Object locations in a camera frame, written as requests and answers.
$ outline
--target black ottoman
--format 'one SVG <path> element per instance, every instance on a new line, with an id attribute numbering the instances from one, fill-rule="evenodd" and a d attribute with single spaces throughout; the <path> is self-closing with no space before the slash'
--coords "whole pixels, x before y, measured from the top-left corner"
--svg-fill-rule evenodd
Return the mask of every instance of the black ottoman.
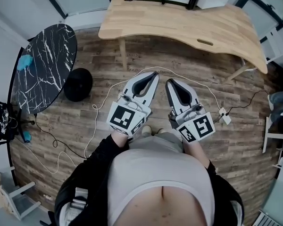
<path id="1" fill-rule="evenodd" d="M 86 69 L 79 68 L 70 72 L 64 85 L 64 93 L 68 100 L 78 102 L 84 100 L 92 88 L 92 76 Z"/>

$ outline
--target wooden desk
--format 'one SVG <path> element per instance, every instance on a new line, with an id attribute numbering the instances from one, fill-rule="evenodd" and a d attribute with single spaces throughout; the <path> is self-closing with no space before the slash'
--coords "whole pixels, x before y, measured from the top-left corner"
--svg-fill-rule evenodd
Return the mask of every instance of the wooden desk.
<path id="1" fill-rule="evenodd" d="M 249 68 L 267 73 L 265 56 L 256 31 L 241 8 L 226 5 L 204 10 L 186 10 L 159 2 L 112 0 L 99 31 L 101 39 L 119 39 L 127 70 L 125 37 L 156 35 L 179 40 L 211 53 L 239 56 L 246 64 L 227 81 Z"/>

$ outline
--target black jacket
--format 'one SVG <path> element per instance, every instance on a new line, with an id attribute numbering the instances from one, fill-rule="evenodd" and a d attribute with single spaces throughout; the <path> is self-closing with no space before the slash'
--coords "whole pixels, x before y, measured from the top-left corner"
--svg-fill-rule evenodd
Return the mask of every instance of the black jacket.
<path id="1" fill-rule="evenodd" d="M 55 220 L 59 225 L 62 207 L 73 200 L 75 188 L 88 189 L 87 207 L 76 217 L 70 226 L 105 226 L 108 224 L 108 173 L 113 159 L 129 149 L 128 142 L 123 148 L 118 147 L 111 135 L 102 140 L 100 145 L 83 163 L 77 166 L 71 176 L 63 183 L 55 201 Z M 237 225 L 237 216 L 231 201 L 237 201 L 244 210 L 242 200 L 234 188 L 216 174 L 210 162 L 207 168 L 215 197 L 214 225 Z"/>

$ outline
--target power strip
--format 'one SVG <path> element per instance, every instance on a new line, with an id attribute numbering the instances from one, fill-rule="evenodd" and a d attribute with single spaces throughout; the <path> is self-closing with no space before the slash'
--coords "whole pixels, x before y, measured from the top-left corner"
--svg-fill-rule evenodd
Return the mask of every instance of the power strip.
<path id="1" fill-rule="evenodd" d="M 230 118 L 229 115 L 226 115 L 226 110 L 224 109 L 224 107 L 222 107 L 219 111 L 219 114 L 221 116 L 221 119 L 223 119 L 223 121 L 228 125 L 229 123 L 231 123 L 232 119 Z"/>

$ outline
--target black marble table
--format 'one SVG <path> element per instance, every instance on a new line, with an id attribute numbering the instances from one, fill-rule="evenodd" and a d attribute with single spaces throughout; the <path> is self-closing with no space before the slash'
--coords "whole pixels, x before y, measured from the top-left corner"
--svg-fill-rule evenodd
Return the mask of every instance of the black marble table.
<path id="1" fill-rule="evenodd" d="M 22 56 L 33 61 L 17 70 L 14 95 L 20 108 L 30 114 L 45 110 L 57 98 L 71 72 L 77 51 L 75 32 L 66 24 L 56 24 L 40 32 Z"/>

